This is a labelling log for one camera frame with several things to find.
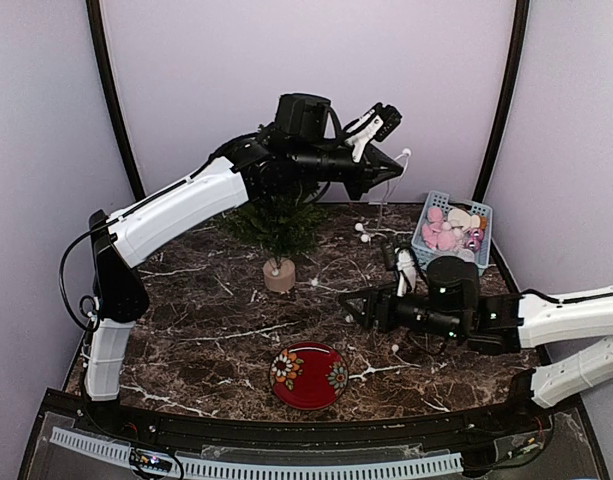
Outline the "white ball string lights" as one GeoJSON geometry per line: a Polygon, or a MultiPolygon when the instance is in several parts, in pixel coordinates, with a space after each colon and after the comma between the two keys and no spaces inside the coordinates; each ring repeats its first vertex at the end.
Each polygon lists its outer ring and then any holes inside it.
{"type": "Polygon", "coordinates": [[[375,218],[374,225],[369,225],[367,219],[350,224],[351,209],[329,208],[318,202],[315,205],[325,213],[325,220],[316,231],[317,247],[292,257],[294,265],[299,259],[311,262],[308,271],[312,277],[302,284],[332,297],[368,288],[379,291],[381,276],[371,274],[369,269],[382,257],[377,249],[383,243],[397,244],[396,232],[384,228],[380,217],[375,218]]]}

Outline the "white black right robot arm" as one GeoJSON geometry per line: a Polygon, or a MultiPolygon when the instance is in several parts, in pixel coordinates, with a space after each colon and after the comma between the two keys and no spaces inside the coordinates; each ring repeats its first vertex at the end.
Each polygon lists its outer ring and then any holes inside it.
{"type": "Polygon", "coordinates": [[[503,432],[516,434],[531,422],[534,403],[548,409],[613,379],[613,285],[559,296],[536,290],[483,296],[476,265],[456,256],[432,260],[425,279],[425,295],[408,290],[400,271],[397,282],[343,293],[338,302],[366,329],[405,327],[489,356],[594,339],[574,355],[513,377],[511,400],[496,413],[503,432]]]}

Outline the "small green christmas tree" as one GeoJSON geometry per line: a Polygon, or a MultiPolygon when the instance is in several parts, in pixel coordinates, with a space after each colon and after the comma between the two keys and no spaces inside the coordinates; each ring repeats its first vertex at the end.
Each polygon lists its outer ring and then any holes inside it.
{"type": "Polygon", "coordinates": [[[328,187],[303,173],[291,174],[284,180],[267,173],[260,179],[271,182],[270,191],[250,195],[248,202],[223,213],[219,225],[243,244],[259,247],[268,254],[263,266],[265,285],[273,292],[283,293],[296,283],[292,257],[317,247],[316,231],[325,213],[315,203],[328,187]]]}

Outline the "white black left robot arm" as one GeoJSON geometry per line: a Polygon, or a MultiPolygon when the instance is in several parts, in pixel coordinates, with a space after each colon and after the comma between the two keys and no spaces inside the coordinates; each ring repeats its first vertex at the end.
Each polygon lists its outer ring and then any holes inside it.
{"type": "Polygon", "coordinates": [[[79,236],[91,241],[93,292],[71,317],[91,337],[82,395],[89,421],[106,436],[127,427],[119,397],[130,332],[149,306],[137,273],[150,255],[195,226],[253,200],[306,183],[339,183],[352,200],[399,177],[402,166],[376,148],[401,123],[392,105],[376,103],[341,125],[329,99],[283,94],[274,119],[218,147],[197,170],[126,208],[91,215],[79,236]]]}

